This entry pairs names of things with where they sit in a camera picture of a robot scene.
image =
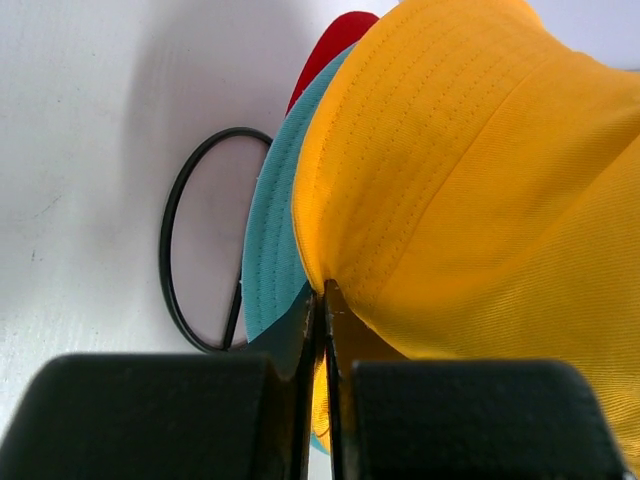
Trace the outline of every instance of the red cap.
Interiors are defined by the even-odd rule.
[[[316,75],[343,50],[360,40],[377,21],[378,17],[373,13],[349,12],[340,15],[329,25],[302,69],[296,88],[293,89],[287,113]]]

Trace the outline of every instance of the yellow cap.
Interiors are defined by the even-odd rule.
[[[525,3],[403,2],[305,137],[306,273],[410,358],[573,364],[638,471],[639,134],[640,76],[564,47]]]

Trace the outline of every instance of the teal fabric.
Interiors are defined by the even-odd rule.
[[[249,341],[284,315],[307,280],[293,234],[293,179],[313,114],[352,48],[333,59],[300,96],[258,177],[242,255],[242,306]],[[324,450],[315,437],[312,444]]]

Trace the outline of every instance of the black wire ring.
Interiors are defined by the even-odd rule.
[[[178,298],[176,297],[176,291],[173,286],[173,273],[171,272],[171,239],[173,237],[173,224],[176,219],[176,213],[178,211],[178,205],[180,204],[180,198],[182,192],[184,192],[189,177],[195,170],[200,160],[215,147],[217,144],[232,137],[251,137],[263,142],[267,147],[271,146],[273,141],[269,135],[259,130],[255,130],[249,127],[233,127],[222,130],[215,135],[212,135],[204,142],[200,144],[198,148],[191,154],[186,161],[182,170],[178,174],[176,181],[171,187],[169,193],[169,199],[167,200],[167,206],[164,209],[164,215],[162,216],[162,227],[160,228],[160,249],[159,249],[159,271],[160,271],[160,285],[162,287],[162,294],[167,304],[167,309],[173,318],[176,327],[180,330],[180,333],[191,343],[193,346],[205,353],[213,353],[219,351],[227,351],[231,348],[233,342],[233,335],[238,323],[238,314],[240,313],[240,305],[242,303],[240,272],[238,272],[238,280],[236,282],[236,289],[233,292],[233,299],[231,301],[231,307],[229,308],[229,314],[227,316],[227,325],[224,331],[224,337],[222,341],[222,347],[214,347],[204,340],[202,340],[191,329],[187,320],[182,314],[180,305],[178,304]]]

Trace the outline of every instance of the white backdrop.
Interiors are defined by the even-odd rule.
[[[0,0],[0,434],[29,378],[69,351],[190,352],[157,280],[160,216],[211,133],[276,133],[340,13],[395,0]],[[535,0],[570,46],[640,68],[640,2]],[[264,152],[221,145],[175,232],[185,313],[220,325]],[[328,478],[312,457],[311,477]]]

